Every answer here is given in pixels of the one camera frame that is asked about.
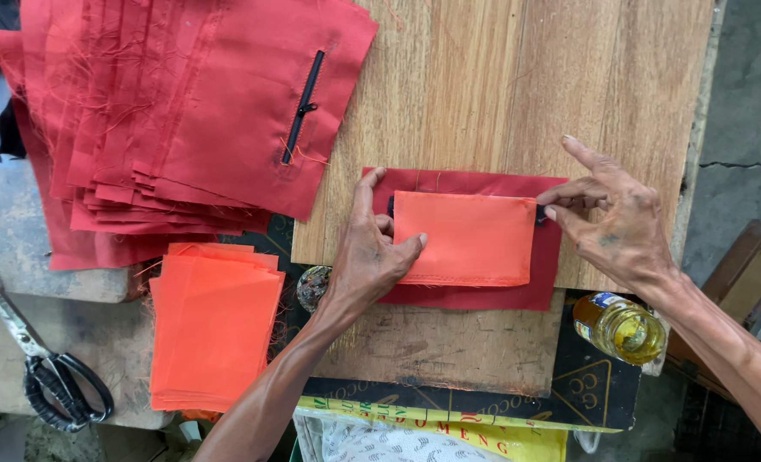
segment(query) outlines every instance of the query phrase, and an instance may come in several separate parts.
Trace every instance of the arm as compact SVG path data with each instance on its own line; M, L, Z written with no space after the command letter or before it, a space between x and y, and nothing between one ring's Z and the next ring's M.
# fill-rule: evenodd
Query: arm
M761 432L761 342L711 302L672 262L657 192L611 157L570 136L563 147L592 172L538 196L577 253L668 320L734 395ZM601 208L599 223L578 212Z
M223 415L196 462L267 460L324 352L420 255L426 234L392 245L392 218L372 214L372 188L385 173L374 169L355 185L352 215L340 229L329 289L312 319Z

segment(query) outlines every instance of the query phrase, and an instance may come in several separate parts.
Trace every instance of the orange fabric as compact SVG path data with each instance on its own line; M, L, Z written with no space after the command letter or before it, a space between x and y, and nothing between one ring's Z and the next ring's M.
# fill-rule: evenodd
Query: orange fabric
M225 412L266 367L284 274L253 250L184 243L163 257L149 280L152 409Z
M400 284L528 284L536 208L520 197L396 191L395 243L429 237Z

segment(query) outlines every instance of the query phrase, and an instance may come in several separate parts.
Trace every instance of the black scissor handle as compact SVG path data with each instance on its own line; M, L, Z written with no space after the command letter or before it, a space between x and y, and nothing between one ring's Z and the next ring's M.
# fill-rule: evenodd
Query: black scissor handle
M41 420L63 432L78 432L89 422L101 422L112 414L114 402L109 389L83 362L69 353L54 354L47 361L54 371L45 367L41 358L28 357L24 374L26 399ZM89 406L69 369L84 377L95 388L104 404L104 412ZM42 387L58 401L68 417L47 402Z

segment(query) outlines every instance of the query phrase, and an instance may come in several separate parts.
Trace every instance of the plastic bottle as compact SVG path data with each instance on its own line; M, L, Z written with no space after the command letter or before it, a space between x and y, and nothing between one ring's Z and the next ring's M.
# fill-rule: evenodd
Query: plastic bottle
M637 303L609 292L578 300L572 310L574 329L602 352L642 366L663 351L666 332L651 313Z

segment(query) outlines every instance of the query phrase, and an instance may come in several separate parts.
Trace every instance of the hand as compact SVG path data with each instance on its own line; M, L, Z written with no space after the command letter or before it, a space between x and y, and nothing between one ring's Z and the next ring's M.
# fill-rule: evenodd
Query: hand
M395 222L372 213L372 189L385 174L378 167L355 185L352 215L340 228L329 289L318 310L337 311L334 316L349 325L406 275L427 244L421 233L393 245Z
M578 255L632 290L679 275L663 235L657 191L571 136L563 137L563 148L592 175L550 188L538 204L549 204L546 216L560 225ZM594 207L608 212L600 223L578 214Z

